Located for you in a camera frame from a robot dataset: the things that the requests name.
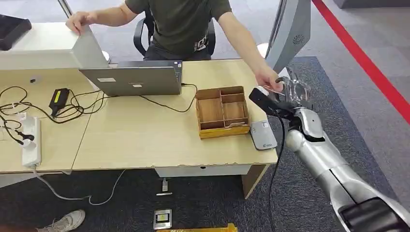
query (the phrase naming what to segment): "office chair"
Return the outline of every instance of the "office chair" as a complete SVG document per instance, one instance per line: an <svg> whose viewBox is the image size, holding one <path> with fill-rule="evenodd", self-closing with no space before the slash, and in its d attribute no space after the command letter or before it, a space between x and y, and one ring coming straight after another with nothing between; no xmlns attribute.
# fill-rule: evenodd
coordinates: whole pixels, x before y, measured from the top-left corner
<svg viewBox="0 0 410 232"><path fill-rule="evenodd" d="M154 35L154 17L151 14L150 9L145 9L145 18L141 19L135 28L134 33L134 46L138 49L141 55L145 56L146 50L142 46L142 30L144 28L144 24L148 28L148 44L151 44L152 37ZM214 28L214 21L211 19L208 24L208 54L214 54L215 50L215 28Z"/></svg>

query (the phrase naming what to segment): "red floor stripe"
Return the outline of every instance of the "red floor stripe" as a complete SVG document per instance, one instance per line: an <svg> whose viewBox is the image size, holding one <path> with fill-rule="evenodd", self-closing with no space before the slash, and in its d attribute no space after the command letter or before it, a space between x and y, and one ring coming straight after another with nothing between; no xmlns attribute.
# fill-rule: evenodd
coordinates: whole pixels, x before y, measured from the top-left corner
<svg viewBox="0 0 410 232"><path fill-rule="evenodd" d="M312 0L316 8L322 14L326 22L333 29L335 34L339 37L350 54L356 59L359 65L365 70L370 79L376 84L380 91L386 96L390 103L403 116L403 118L410 124L410 104L397 91L397 89L390 83L387 77L380 71L380 69L371 61L366 53L360 48L356 41L349 35L342 24L327 8L322 0Z"/></svg>

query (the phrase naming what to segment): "black tray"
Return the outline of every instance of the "black tray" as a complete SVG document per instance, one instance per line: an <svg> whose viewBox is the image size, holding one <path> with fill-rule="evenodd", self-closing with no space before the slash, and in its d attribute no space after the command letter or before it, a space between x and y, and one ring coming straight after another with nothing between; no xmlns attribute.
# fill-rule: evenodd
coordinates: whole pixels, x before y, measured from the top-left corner
<svg viewBox="0 0 410 232"><path fill-rule="evenodd" d="M28 19L0 14L0 50L7 51L13 44L31 29Z"/></svg>

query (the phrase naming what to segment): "power adapter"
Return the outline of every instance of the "power adapter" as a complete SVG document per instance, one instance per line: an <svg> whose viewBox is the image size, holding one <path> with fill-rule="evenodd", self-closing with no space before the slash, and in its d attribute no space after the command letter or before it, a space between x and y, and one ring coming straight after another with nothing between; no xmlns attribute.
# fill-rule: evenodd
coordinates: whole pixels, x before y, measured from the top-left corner
<svg viewBox="0 0 410 232"><path fill-rule="evenodd" d="M51 108L51 116L55 117L59 110L65 107L70 91L67 88L60 88L54 90L53 98L51 98L48 107Z"/></svg>

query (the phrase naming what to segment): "desk drawer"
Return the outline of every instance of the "desk drawer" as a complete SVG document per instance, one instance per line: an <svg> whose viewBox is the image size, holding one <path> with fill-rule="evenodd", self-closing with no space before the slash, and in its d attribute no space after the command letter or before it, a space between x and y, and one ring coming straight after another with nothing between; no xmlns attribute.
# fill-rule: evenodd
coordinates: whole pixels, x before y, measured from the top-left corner
<svg viewBox="0 0 410 232"><path fill-rule="evenodd" d="M195 166L195 167L167 167L155 168L160 177L177 176L206 176L206 175L245 175L250 164L222 165L222 166Z"/></svg>

